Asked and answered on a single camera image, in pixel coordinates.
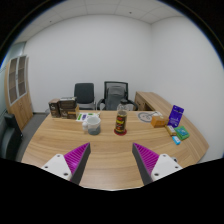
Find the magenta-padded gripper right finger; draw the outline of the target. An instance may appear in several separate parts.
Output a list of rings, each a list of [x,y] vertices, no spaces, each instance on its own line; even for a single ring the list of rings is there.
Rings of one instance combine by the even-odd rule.
[[[148,185],[182,169],[169,155],[153,152],[152,150],[134,143],[132,153],[135,157],[142,181]]]

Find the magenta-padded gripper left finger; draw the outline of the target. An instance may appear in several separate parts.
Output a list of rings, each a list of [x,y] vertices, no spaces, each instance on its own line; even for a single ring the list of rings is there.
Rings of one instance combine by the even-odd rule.
[[[86,143],[65,155],[56,154],[42,169],[79,185],[90,153],[90,144]]]

